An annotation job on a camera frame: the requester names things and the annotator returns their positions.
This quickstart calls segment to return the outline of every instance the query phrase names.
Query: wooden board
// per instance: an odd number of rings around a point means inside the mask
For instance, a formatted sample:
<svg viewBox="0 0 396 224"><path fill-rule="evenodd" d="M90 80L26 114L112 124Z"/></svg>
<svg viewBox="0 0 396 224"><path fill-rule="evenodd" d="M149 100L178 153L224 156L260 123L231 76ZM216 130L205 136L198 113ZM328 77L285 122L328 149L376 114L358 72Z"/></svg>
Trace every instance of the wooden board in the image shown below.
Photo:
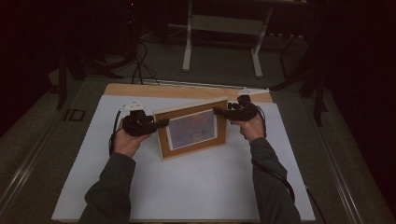
<svg viewBox="0 0 396 224"><path fill-rule="evenodd" d="M224 145L227 120L213 108L227 109L227 104L227 97L220 97L154 110L156 121L170 119L169 126L157 130L163 159Z"/></svg>
<svg viewBox="0 0 396 224"><path fill-rule="evenodd" d="M185 86L154 86L112 83L106 87L104 95L167 97L177 99L211 99L226 96L236 101L238 89L185 87ZM250 95L253 103L272 103L269 92Z"/></svg>

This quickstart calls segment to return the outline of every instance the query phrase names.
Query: table leg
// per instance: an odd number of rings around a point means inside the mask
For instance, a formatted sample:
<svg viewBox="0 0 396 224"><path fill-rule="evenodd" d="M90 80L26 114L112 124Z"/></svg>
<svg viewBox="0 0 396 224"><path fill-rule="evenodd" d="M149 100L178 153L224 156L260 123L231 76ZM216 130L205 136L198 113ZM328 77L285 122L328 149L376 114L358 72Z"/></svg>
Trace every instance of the table leg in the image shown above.
<svg viewBox="0 0 396 224"><path fill-rule="evenodd" d="M253 61L254 73L256 77L262 77L262 67L260 66L259 51L262 47L262 41L265 37L265 32L267 31L268 22L271 19L273 8L268 8L267 15L265 16L265 21L262 23L262 29L259 34L259 41L257 42L256 48L251 49L251 59Z"/></svg>
<svg viewBox="0 0 396 224"><path fill-rule="evenodd" d="M189 16L187 18L187 43L186 49L184 50L184 59L183 59L183 72L190 71L190 61L191 61L191 17L192 17L192 0L189 1Z"/></svg>

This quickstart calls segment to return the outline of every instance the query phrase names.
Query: wooden frame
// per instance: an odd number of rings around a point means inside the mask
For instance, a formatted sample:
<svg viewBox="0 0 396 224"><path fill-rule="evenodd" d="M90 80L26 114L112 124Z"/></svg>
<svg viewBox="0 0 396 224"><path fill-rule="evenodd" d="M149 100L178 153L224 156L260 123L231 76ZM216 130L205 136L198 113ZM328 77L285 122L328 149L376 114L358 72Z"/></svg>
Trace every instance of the wooden frame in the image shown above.
<svg viewBox="0 0 396 224"><path fill-rule="evenodd" d="M228 98L154 110L155 121L169 119L169 125L157 130L164 160L225 144L227 120L213 108L227 109Z"/></svg>

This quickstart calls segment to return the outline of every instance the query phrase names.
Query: dark background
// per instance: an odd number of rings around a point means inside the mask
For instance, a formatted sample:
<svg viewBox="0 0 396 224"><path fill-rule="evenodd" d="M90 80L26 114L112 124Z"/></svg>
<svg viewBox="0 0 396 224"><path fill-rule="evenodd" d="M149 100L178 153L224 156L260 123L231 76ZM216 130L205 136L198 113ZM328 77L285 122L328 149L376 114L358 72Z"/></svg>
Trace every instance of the dark background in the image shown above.
<svg viewBox="0 0 396 224"><path fill-rule="evenodd" d="M185 24L187 1L134 1L136 17L162 36L167 23ZM123 4L89 1L23 0L0 6L0 136L50 88L48 73L70 46L95 57L116 47ZM387 1L349 1L326 22L316 54L326 54L326 86L354 134L373 177L396 216L396 7ZM275 16L282 24L290 14ZM99 32L97 25L113 32Z"/></svg>

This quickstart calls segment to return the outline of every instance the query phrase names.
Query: white surface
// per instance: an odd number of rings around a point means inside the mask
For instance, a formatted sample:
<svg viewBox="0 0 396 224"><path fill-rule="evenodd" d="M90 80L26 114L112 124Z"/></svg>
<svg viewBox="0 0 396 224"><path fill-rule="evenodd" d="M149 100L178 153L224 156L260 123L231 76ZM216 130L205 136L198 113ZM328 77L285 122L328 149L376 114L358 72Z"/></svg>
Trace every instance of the white surface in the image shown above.
<svg viewBox="0 0 396 224"><path fill-rule="evenodd" d="M117 111L133 100L154 109L195 102L128 96L103 96L70 171L52 219L79 219L84 195L99 177L108 160L108 138ZM315 219L299 168L291 150L276 104L259 105L266 116L268 141L289 171L302 220ZM227 144L187 156L161 160L156 133L145 140L134 159L137 162L131 186L132 220L258 220L251 179L248 142L235 125L227 125Z"/></svg>

